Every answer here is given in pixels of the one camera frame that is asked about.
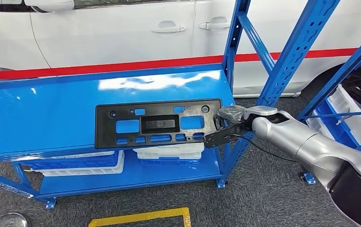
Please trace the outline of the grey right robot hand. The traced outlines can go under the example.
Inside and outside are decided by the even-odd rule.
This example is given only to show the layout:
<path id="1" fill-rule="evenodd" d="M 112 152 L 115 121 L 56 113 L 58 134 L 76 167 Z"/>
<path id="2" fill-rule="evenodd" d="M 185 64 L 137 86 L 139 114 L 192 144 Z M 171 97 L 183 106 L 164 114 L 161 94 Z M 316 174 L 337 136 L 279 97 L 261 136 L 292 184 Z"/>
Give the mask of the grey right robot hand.
<path id="1" fill-rule="evenodd" d="M 215 116 L 214 123 L 217 130 L 225 127 L 242 123 L 244 121 L 244 112 L 247 108 L 240 105 L 231 105 L 220 108 Z"/>

